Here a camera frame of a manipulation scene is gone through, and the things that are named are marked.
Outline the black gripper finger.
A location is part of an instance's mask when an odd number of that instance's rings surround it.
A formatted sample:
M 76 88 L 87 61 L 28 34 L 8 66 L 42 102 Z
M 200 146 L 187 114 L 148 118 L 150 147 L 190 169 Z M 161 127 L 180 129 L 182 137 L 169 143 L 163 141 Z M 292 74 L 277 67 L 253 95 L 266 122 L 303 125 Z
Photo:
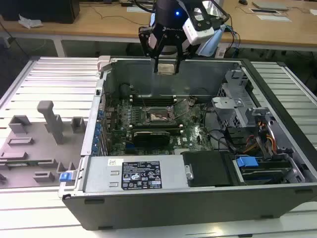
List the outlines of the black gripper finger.
M 175 63 L 175 74 L 179 72 L 180 63 L 184 60 L 191 59 L 196 55 L 196 51 L 198 49 L 198 45 L 191 45 L 189 40 L 186 39 L 184 42 L 177 42 L 176 45 L 177 56 Z
M 150 36 L 154 35 L 156 38 L 156 43 L 152 49 L 149 45 Z M 154 59 L 154 73 L 158 72 L 158 61 L 159 56 L 165 46 L 165 33 L 163 33 L 162 26 L 150 26 L 150 27 L 139 27 L 139 40 L 144 52 L 144 55 Z

